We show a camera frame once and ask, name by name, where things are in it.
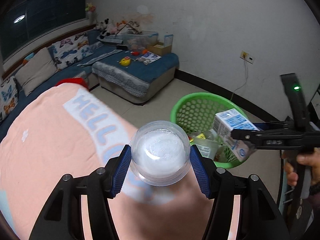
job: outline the plastic cup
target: plastic cup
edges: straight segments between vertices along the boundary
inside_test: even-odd
[[[167,186],[182,179],[190,168],[190,143],[186,132],[168,121],[142,126],[131,140],[130,169],[142,181]]]

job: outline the plastic storage box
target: plastic storage box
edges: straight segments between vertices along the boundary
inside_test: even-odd
[[[148,45],[154,46],[158,41],[158,33],[142,31],[142,34],[122,33],[123,44],[132,51],[143,51]]]

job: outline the person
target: person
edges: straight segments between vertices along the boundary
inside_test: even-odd
[[[297,156],[297,162],[312,167],[312,180],[310,187],[310,196],[308,198],[315,211],[320,211],[320,149],[315,148],[312,154],[299,154]],[[298,182],[298,174],[294,172],[293,166],[286,162],[284,170],[287,173],[287,180],[290,186],[296,186]]]

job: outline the human hand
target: human hand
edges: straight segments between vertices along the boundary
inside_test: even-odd
[[[286,158],[285,152],[282,154],[281,158]],[[311,186],[320,182],[320,150],[318,148],[315,148],[312,154],[299,154],[297,156],[297,162],[312,167]],[[298,174],[294,172],[292,165],[286,162],[284,170],[287,172],[288,184],[290,186],[296,186]]]

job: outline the screw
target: screw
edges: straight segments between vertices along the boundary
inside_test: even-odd
[[[250,179],[252,179],[253,181],[258,181],[258,180],[259,180],[259,177],[258,177],[257,175],[255,175],[255,174],[252,174],[252,175],[250,176]]]
[[[224,168],[221,168],[221,167],[217,168],[217,173],[223,174],[225,172],[226,170]]]
[[[97,168],[97,173],[98,174],[103,174],[105,173],[106,169],[105,168]]]
[[[292,199],[289,199],[289,200],[287,200],[287,201],[283,201],[282,203],[283,204],[286,204],[286,203],[289,203],[289,202],[291,202],[292,201]]]
[[[296,213],[297,219],[300,218],[301,214],[302,214],[302,206],[299,206],[299,207],[298,207],[298,210],[297,210],[297,213]]]
[[[287,195],[287,194],[291,193],[292,191],[294,191],[294,190],[293,190],[293,189],[292,189],[292,190],[289,190],[289,191],[287,191],[287,192],[284,193],[284,194]]]
[[[70,175],[70,174],[65,174],[65,175],[63,175],[63,177],[62,177],[62,179],[63,179],[64,181],[68,181],[70,178],[71,178],[71,175]]]

